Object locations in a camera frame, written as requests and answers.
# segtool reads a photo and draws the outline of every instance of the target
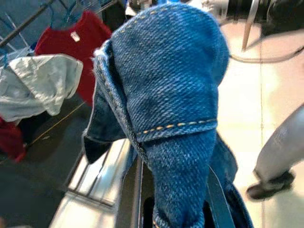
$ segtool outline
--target white label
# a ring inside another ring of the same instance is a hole
[[[71,33],[71,38],[73,38],[73,40],[75,42],[80,41],[80,37],[78,36],[78,34],[75,31]]]

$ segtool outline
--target gray pants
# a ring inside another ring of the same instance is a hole
[[[304,158],[304,104],[273,133],[260,152],[255,172],[262,182],[279,177]]]

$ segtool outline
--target floor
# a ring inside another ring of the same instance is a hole
[[[222,30],[234,55],[250,58],[278,57],[295,51],[304,32],[259,39],[260,27],[252,28],[249,48],[241,52],[244,24],[227,24]],[[230,60],[219,86],[218,130],[233,150],[239,170],[235,185],[241,192],[255,228],[303,227],[304,165],[294,166],[292,191],[265,201],[250,201],[248,186],[256,182],[252,170],[263,145],[284,119],[304,101],[304,53],[276,64],[245,64]]]

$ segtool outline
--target red garment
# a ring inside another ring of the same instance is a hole
[[[10,159],[21,161],[25,156],[22,133],[12,122],[5,122],[0,117],[0,151],[6,153]]]
[[[93,74],[93,52],[111,36],[110,29],[92,12],[85,11],[81,19],[68,30],[47,28],[40,37],[36,55],[67,54],[83,62],[77,92],[92,106],[95,86]]]

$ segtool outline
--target denim jacket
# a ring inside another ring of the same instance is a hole
[[[232,213],[241,211],[244,227],[252,227],[231,184],[235,159],[216,133],[218,85],[228,56],[209,14],[173,3],[132,18],[94,59],[94,107],[84,132],[87,157],[96,157],[113,140],[130,139],[154,176],[156,228],[204,227],[209,165],[225,194],[238,199]]]

